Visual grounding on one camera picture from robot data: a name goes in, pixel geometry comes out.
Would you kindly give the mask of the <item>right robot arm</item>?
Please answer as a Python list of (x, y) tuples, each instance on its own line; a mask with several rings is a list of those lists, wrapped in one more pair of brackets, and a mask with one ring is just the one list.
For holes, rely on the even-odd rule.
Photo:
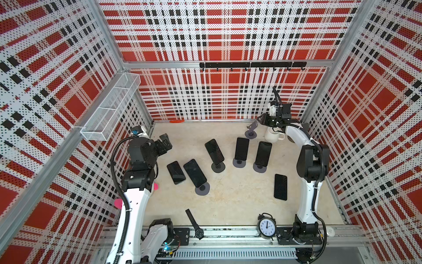
[(292, 119), (291, 104), (272, 101), (269, 112), (257, 118), (271, 133), (284, 134), (301, 148), (296, 171), (301, 178), (301, 202), (292, 226), (291, 237), (305, 244), (320, 236), (318, 227), (323, 220), (317, 215), (318, 199), (323, 181), (329, 171), (330, 149), (312, 138), (303, 125)]

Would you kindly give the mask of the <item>purple phone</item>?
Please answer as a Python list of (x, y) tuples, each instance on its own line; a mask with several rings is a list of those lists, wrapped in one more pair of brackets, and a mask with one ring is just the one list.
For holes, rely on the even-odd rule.
[(186, 176), (181, 169), (178, 161), (174, 161), (167, 165), (168, 172), (175, 185), (179, 185), (186, 180)]

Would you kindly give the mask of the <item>green phone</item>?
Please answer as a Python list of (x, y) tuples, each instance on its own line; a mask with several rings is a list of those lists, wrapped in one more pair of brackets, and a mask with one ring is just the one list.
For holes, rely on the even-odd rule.
[(239, 161), (246, 161), (249, 148), (249, 139), (248, 138), (237, 138), (236, 140), (236, 150), (235, 150), (235, 159)]

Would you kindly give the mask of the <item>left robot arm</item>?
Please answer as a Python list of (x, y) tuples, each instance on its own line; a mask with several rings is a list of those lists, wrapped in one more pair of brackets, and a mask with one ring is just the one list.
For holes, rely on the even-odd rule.
[[(129, 143), (127, 151), (130, 166), (122, 179), (118, 179), (114, 161), (119, 147), (125, 142)], [(111, 175), (123, 205), (106, 263), (152, 264), (162, 245), (172, 241), (173, 223), (169, 218), (154, 220), (146, 237), (141, 236), (146, 206), (153, 194), (158, 174), (157, 159), (172, 147), (169, 136), (163, 134), (156, 141), (148, 136), (130, 136), (118, 142), (113, 149), (110, 159)]]

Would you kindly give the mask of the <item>purple phone stand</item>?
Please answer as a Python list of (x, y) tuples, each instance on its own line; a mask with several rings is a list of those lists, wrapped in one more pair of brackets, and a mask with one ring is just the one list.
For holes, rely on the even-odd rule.
[(247, 131), (245, 132), (245, 137), (248, 139), (255, 139), (257, 137), (257, 132), (255, 131), (258, 127), (258, 122), (255, 120), (250, 125), (247, 126)]

